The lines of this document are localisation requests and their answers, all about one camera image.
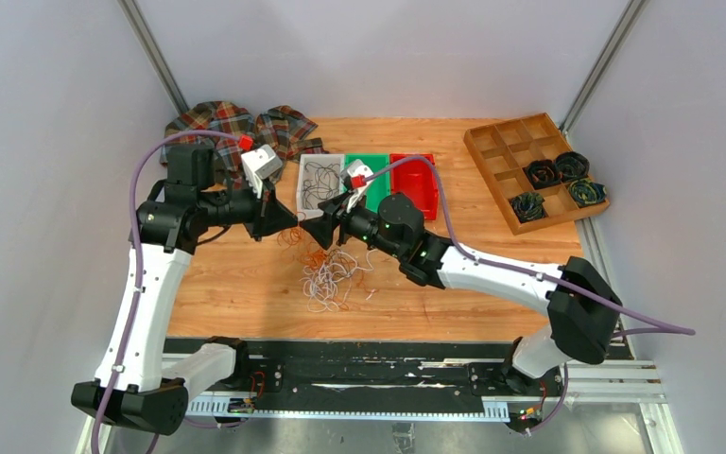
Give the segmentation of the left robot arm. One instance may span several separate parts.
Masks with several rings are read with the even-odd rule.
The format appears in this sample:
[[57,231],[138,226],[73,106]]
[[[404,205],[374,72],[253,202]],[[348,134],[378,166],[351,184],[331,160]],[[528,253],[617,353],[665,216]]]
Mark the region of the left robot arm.
[[180,144],[149,197],[130,205],[130,267],[116,326],[90,381],[75,384],[72,405],[98,424],[171,435],[189,404],[220,382],[230,391],[251,381],[249,346],[212,337],[195,353],[163,366],[173,305],[201,236],[243,226],[260,241],[292,228],[297,217],[277,200],[272,176],[283,166],[272,147],[243,148],[246,186],[216,190],[209,145]]

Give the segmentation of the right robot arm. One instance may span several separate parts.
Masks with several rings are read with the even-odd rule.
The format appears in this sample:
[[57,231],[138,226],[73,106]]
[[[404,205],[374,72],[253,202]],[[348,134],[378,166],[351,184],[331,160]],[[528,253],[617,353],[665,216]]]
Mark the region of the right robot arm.
[[356,238],[396,258],[400,272],[419,286],[472,290],[545,314],[547,325],[518,338],[504,361],[502,378],[511,392],[530,392],[569,360],[598,365],[608,356],[621,303],[587,260],[571,257],[559,266],[480,253],[427,231],[424,214],[401,193],[382,199],[376,211],[352,205],[348,195],[320,209],[300,225],[324,249]]

